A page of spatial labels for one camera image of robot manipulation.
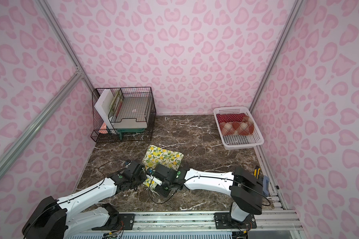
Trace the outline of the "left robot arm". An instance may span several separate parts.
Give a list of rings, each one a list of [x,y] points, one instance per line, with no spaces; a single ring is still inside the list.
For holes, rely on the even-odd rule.
[[[136,189],[146,180],[145,166],[128,161],[125,167],[77,193],[41,200],[22,233],[26,239],[66,239],[78,233],[121,231],[125,228],[118,210],[107,203],[87,211],[98,202],[120,192]]]

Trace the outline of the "green lemon print skirt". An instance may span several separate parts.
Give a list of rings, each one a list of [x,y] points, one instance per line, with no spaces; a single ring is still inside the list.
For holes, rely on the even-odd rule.
[[[146,172],[149,168],[155,169],[158,164],[168,167],[173,170],[178,170],[184,154],[177,151],[163,149],[161,147],[150,145],[142,160]]]

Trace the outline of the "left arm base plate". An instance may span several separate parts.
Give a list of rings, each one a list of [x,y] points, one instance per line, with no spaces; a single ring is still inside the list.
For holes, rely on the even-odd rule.
[[[118,231],[118,230],[132,230],[135,220],[135,214],[117,214],[112,215],[105,223],[100,227],[102,231]]]

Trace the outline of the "white plastic basket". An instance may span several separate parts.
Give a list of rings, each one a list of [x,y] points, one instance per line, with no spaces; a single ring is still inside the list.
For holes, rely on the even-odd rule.
[[[242,135],[223,136],[219,129],[219,123],[217,121],[216,114],[240,114],[240,113],[245,113],[247,117],[250,117],[253,120],[255,125],[254,133],[248,136],[242,136]],[[256,124],[251,112],[247,107],[230,106],[230,107],[215,108],[213,110],[213,114],[217,124],[219,135],[222,140],[222,144],[226,150],[252,148],[264,144],[264,138],[262,136],[262,133],[260,132],[258,125]]]

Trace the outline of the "red plaid skirt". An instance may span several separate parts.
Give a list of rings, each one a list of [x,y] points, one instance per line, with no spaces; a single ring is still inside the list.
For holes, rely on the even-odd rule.
[[[243,117],[241,121],[221,122],[219,129],[223,136],[248,136],[254,133],[255,125],[250,117]]]

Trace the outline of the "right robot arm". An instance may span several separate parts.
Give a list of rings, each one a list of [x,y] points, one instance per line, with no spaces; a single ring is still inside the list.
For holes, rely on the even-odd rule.
[[[226,194],[233,199],[230,217],[238,222],[248,215],[262,214],[263,182],[245,169],[233,172],[212,173],[195,169],[174,170],[162,164],[147,169],[150,183],[157,183],[155,191],[168,197],[173,190],[207,190]]]

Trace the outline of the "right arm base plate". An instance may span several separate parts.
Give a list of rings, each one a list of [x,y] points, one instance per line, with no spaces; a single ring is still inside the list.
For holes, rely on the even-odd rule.
[[[234,220],[230,213],[214,213],[213,219],[216,229],[243,229],[250,231],[257,228],[253,214],[248,214],[243,222]]]

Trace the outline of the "red polka dot skirt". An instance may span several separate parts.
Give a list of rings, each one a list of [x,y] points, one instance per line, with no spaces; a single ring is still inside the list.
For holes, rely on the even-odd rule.
[[[222,122],[240,122],[246,117],[245,113],[240,114],[216,114],[218,123]]]

